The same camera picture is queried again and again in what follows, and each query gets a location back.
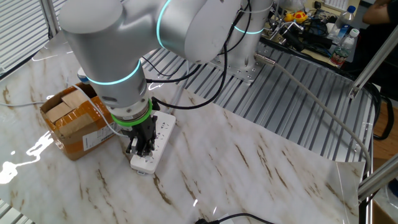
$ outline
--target plastic bottle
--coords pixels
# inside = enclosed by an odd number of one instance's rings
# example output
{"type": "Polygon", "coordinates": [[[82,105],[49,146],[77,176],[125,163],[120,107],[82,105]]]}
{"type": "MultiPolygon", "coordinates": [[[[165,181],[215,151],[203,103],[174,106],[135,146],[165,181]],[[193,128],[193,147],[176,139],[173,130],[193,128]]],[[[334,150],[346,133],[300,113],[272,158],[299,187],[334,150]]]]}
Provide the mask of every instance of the plastic bottle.
{"type": "Polygon", "coordinates": [[[349,6],[346,12],[342,12],[328,35],[333,43],[338,44],[346,34],[349,26],[354,20],[355,7],[349,6]]]}
{"type": "Polygon", "coordinates": [[[346,36],[343,41],[336,47],[335,51],[330,57],[330,62],[337,65],[339,68],[346,61],[347,57],[351,53],[351,49],[354,47],[355,38],[358,36],[359,30],[352,29],[349,35],[346,36]]]}

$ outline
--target cardboard box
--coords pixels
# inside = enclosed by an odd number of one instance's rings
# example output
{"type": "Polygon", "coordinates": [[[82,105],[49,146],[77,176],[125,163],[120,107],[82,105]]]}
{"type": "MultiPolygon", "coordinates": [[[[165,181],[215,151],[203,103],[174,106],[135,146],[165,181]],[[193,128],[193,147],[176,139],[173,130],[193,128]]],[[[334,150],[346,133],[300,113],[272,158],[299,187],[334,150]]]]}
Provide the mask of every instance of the cardboard box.
{"type": "Polygon", "coordinates": [[[81,104],[87,101],[86,96],[79,90],[75,90],[68,95],[62,97],[62,101],[66,103],[71,109],[78,108],[81,104]]]}
{"type": "Polygon", "coordinates": [[[49,117],[50,121],[54,123],[71,111],[72,109],[68,105],[65,103],[60,103],[56,107],[49,110],[46,115],[49,117]]]}
{"type": "MultiPolygon", "coordinates": [[[[96,96],[94,89],[90,85],[82,83],[76,84],[92,100],[92,102],[101,110],[109,124],[114,129],[118,129],[114,123],[111,114],[96,96]]],[[[51,135],[57,146],[71,160],[75,161],[87,153],[93,151],[109,138],[114,136],[113,132],[107,127],[104,119],[97,113],[89,101],[84,101],[72,112],[58,119],[55,123],[48,117],[48,112],[58,105],[64,103],[62,98],[69,93],[74,92],[75,87],[67,88],[47,100],[40,108],[43,119],[47,123],[51,135]]]]}

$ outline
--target white power strip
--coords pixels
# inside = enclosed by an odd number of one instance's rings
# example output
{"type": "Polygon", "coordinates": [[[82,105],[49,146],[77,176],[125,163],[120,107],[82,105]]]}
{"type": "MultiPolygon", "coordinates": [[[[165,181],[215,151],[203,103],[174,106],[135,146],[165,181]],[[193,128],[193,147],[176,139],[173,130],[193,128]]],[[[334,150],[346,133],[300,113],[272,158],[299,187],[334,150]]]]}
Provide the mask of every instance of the white power strip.
{"type": "Polygon", "coordinates": [[[348,8],[348,0],[325,0],[325,7],[345,12],[348,8]]]}
{"type": "Polygon", "coordinates": [[[163,151],[166,148],[169,137],[175,125],[175,116],[156,111],[156,140],[155,150],[152,151],[152,156],[139,157],[133,155],[130,160],[131,168],[137,170],[138,174],[153,174],[159,164],[163,151]]]}

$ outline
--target power strip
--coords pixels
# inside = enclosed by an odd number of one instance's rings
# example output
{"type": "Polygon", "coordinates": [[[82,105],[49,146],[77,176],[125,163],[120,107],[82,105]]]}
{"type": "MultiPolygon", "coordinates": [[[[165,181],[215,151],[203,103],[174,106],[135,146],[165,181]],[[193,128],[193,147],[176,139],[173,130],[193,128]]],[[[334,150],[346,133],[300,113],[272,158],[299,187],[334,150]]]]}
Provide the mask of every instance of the power strip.
{"type": "Polygon", "coordinates": [[[141,175],[155,172],[175,125],[175,116],[160,111],[156,111],[154,115],[157,116],[157,120],[155,150],[152,151],[152,156],[139,157],[133,155],[130,160],[131,168],[137,170],[137,173],[141,175]]]}

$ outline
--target metal slats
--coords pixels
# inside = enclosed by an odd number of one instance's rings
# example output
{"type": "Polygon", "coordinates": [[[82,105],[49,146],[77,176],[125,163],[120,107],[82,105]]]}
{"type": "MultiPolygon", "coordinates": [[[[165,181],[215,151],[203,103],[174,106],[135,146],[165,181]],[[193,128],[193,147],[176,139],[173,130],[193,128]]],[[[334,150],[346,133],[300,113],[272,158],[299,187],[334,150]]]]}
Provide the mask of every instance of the metal slats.
{"type": "Polygon", "coordinates": [[[32,220],[0,200],[0,224],[31,224],[32,220]]]}
{"type": "MultiPolygon", "coordinates": [[[[54,0],[57,16],[65,0],[54,0]]],[[[49,40],[38,0],[0,2],[0,75],[42,48],[49,40]]]]}
{"type": "MultiPolygon", "coordinates": [[[[355,100],[350,100],[346,96],[351,80],[262,44],[257,51],[283,65],[368,144],[371,138],[368,130],[371,130],[374,117],[368,92],[362,91],[355,100]]],[[[146,58],[164,74],[172,73],[183,61],[165,49],[154,50],[146,58]]],[[[142,61],[142,64],[151,73],[159,75],[147,62],[142,61]]],[[[183,66],[172,78],[185,74],[183,66]]],[[[211,65],[202,66],[188,79],[185,88],[209,99],[220,86],[221,74],[222,71],[211,65]]],[[[227,75],[223,91],[215,103],[328,159],[341,162],[363,160],[351,136],[275,67],[265,66],[253,83],[244,83],[227,75]]]]}

